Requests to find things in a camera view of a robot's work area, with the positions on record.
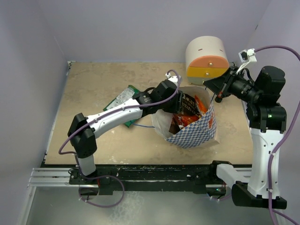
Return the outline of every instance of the cream colored container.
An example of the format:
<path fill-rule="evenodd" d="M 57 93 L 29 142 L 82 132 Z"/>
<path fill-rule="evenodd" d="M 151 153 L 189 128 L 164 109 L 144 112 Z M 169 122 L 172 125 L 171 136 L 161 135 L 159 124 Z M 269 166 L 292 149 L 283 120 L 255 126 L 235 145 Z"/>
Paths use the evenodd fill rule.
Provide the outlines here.
<path fill-rule="evenodd" d="M 221 39 L 202 36 L 192 40 L 186 49 L 186 73 L 189 82 L 204 81 L 221 76 L 229 67 Z"/>

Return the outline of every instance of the wall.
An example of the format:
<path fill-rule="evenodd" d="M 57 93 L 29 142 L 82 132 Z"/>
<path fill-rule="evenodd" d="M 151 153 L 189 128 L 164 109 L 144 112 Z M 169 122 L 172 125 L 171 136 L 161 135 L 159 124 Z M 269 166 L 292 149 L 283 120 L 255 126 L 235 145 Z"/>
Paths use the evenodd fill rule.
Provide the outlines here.
<path fill-rule="evenodd" d="M 0 1 L 0 58 L 0 223 L 15 225 L 67 72 L 35 0 Z"/>
<path fill-rule="evenodd" d="M 271 0 L 38 0 L 67 60 L 185 61 L 198 36 L 244 49 Z"/>
<path fill-rule="evenodd" d="M 251 37 L 248 48 L 266 45 L 286 45 L 300 53 L 300 2 L 298 0 L 273 0 Z M 290 52 L 281 49 L 264 50 L 256 55 L 258 63 L 251 69 L 257 77 L 263 66 L 271 65 L 285 71 L 286 85 L 279 102 L 287 110 L 288 126 L 300 99 L 300 62 Z M 281 195 L 288 201 L 286 214 L 300 222 L 300 119 L 282 146 L 279 161 L 279 186 Z"/>

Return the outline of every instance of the table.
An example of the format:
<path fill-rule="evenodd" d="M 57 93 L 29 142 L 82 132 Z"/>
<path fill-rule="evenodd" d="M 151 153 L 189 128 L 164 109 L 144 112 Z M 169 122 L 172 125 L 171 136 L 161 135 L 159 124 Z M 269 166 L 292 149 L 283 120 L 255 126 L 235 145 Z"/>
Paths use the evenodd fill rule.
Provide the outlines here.
<path fill-rule="evenodd" d="M 184 63 L 79 63 L 72 65 L 61 99 L 45 164 L 73 165 L 74 156 L 59 155 L 58 149 L 78 113 L 85 116 L 102 109 L 129 84 L 139 90 L 157 86 L 169 69 L 183 76 L 182 86 L 190 85 Z M 210 164 L 213 160 L 233 164 L 252 162 L 252 139 L 242 102 L 234 96 L 214 102 L 220 144 L 212 147 L 182 149 L 168 143 L 153 128 L 124 125 L 113 128 L 97 139 L 96 164 Z M 139 124 L 151 125 L 146 116 Z M 63 151 L 74 150 L 70 143 Z"/>

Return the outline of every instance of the blue and white checkered fabric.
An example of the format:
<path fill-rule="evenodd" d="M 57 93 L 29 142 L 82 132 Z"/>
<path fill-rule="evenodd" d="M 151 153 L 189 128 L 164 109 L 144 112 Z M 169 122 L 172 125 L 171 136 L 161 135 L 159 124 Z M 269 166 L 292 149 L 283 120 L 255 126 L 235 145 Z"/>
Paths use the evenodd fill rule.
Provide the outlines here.
<path fill-rule="evenodd" d="M 216 129 L 216 117 L 213 104 L 211 104 L 208 111 L 198 121 L 186 126 L 177 134 L 169 137 L 167 141 L 184 149 L 192 148 L 214 138 Z"/>

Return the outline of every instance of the blue cable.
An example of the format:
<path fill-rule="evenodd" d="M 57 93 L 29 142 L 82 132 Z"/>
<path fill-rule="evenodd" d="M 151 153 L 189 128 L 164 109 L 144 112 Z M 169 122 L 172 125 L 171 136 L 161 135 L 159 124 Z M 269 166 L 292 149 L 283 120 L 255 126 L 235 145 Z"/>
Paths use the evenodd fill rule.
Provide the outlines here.
<path fill-rule="evenodd" d="M 143 127 L 143 128 L 154 128 L 154 126 L 146 126 L 146 125 L 141 125 L 141 124 L 136 124 L 136 123 L 133 123 L 133 125 L 138 126 L 138 127 Z"/>

